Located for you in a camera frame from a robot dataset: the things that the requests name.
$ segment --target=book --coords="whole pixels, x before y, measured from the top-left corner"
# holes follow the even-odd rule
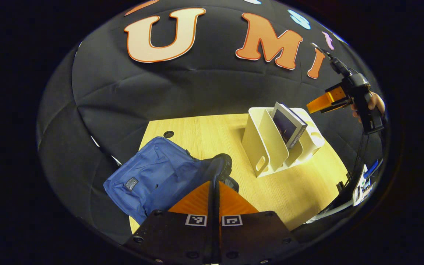
[[[271,118],[276,124],[286,147],[288,149],[293,148],[305,131],[307,123],[286,105],[278,102],[274,106]]]

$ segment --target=blue backpack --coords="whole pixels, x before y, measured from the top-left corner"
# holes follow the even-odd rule
[[[141,225],[152,211],[169,210],[207,181],[222,181],[238,192],[231,171],[227,154],[199,160],[172,141],[155,137],[104,182],[104,189]]]

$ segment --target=backpack label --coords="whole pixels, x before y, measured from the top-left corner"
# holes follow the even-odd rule
[[[132,191],[133,187],[138,183],[138,180],[131,178],[125,183],[125,188],[128,188],[129,191]]]

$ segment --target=black padded backdrop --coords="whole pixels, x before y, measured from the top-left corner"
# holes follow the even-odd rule
[[[37,123],[39,155],[45,174],[62,203],[77,217],[104,235],[123,243],[130,235],[128,216],[108,198],[102,183],[138,150],[150,120],[211,114],[247,113],[250,107],[272,107],[281,101],[289,107],[306,104],[340,82],[328,61],[318,79],[307,76],[315,57],[315,42],[328,48],[322,31],[333,39],[335,54],[348,67],[363,73],[372,91],[383,95],[370,69],[351,48],[337,40],[308,14],[281,3],[262,0],[254,5],[242,0],[160,0],[126,17],[119,13],[94,30],[64,58],[49,80],[40,103]],[[140,63],[127,53],[124,28],[140,19],[159,15],[151,42],[161,47],[175,37],[174,10],[202,7],[193,47],[176,59]],[[306,17],[311,30],[295,23],[292,9]],[[299,33],[296,68],[239,59],[247,32],[244,12],[268,19],[279,36],[287,29]],[[362,126],[351,110],[311,115],[323,136],[348,169],[352,169]],[[97,148],[92,135],[106,151]],[[364,162],[382,156],[377,134],[370,136]]]

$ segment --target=light wood tabletop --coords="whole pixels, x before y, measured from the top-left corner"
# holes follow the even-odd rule
[[[140,149],[154,137],[173,131],[169,139],[195,158],[229,154],[230,176],[240,185],[239,194],[259,211],[275,211],[286,227],[293,230],[336,198],[336,185],[346,182],[347,170],[325,140],[309,161],[257,178],[242,146],[247,119],[248,114],[226,114],[150,121]],[[139,225],[132,217],[130,224],[134,233]]]

